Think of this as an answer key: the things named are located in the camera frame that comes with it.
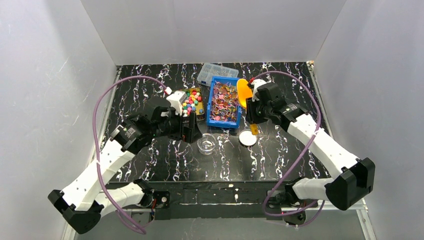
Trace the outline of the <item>yellow plastic scoop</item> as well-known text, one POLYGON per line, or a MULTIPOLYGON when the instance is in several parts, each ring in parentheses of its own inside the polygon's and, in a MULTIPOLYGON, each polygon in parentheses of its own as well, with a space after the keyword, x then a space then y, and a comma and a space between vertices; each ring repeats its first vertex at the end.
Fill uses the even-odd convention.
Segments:
POLYGON ((250 116, 253 110, 249 110, 249 106, 252 107, 253 105, 251 103, 248 104, 248 99, 250 98, 252 102, 256 102, 259 100, 258 97, 255 96, 254 80, 255 80, 254 78, 251 78, 250 80, 240 78, 237 81, 236 90, 237 90, 239 104, 246 111, 246 121, 249 123, 249 128, 251 130, 251 133, 255 136, 259 134, 259 131, 258 131, 257 125, 255 123, 252 123, 252 117, 250 116))

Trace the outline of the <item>tin tray of star candies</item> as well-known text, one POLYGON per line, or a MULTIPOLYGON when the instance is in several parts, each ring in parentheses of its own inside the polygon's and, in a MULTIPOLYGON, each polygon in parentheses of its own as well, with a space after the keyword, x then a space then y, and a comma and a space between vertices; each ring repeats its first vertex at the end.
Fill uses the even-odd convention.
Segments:
POLYGON ((204 121, 206 117, 205 103, 202 91, 199 87, 182 89, 186 99, 182 103, 184 120, 189 120, 190 113, 196 113, 198 121, 204 121))

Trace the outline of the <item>blue bin of lollipops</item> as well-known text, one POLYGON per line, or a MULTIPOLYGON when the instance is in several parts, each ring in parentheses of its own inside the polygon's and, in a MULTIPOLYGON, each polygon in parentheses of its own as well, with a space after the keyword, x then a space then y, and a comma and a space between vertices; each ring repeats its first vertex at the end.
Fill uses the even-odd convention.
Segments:
POLYGON ((237 92, 237 77, 213 76, 206 106, 206 125, 215 128, 237 129, 242 107, 237 92))

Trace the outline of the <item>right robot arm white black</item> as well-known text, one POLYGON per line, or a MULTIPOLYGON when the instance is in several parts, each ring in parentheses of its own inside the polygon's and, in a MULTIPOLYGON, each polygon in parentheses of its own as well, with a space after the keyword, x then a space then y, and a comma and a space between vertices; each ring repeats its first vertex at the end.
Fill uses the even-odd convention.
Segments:
POLYGON ((360 159, 339 145, 303 107, 286 102, 276 83, 240 79, 236 89, 251 126, 267 121, 280 126, 303 143, 330 174, 329 178, 303 177, 287 183, 282 194, 287 203, 322 200, 345 211, 372 192, 375 163, 368 157, 360 159))

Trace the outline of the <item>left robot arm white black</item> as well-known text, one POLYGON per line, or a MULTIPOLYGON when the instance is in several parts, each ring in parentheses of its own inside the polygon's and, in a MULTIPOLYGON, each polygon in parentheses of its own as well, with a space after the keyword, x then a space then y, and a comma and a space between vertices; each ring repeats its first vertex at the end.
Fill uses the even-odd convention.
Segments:
POLYGON ((118 170, 159 137, 186 143, 199 140, 196 112, 185 110, 173 95, 148 101, 144 111, 113 130, 103 148, 96 149, 95 160, 72 183, 52 190, 48 200, 78 234, 89 232, 112 212, 125 217, 127 206, 139 205, 151 213, 167 208, 169 193, 153 189, 144 180, 107 189, 118 170))

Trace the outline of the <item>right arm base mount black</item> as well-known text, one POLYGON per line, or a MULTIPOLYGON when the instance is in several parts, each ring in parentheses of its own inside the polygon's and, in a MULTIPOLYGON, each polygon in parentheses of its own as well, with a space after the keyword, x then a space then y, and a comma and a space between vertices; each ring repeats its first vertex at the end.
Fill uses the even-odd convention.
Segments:
MULTIPOLYGON (((270 197, 266 204, 266 211, 272 214, 283 214, 281 208, 295 208, 295 211, 301 209, 307 205, 306 200, 294 201, 294 198, 290 193, 286 193, 284 190, 277 190, 270 197)), ((286 224, 295 226, 302 225, 306 221, 306 212, 301 211, 293 215, 283 216, 281 218, 286 224)))

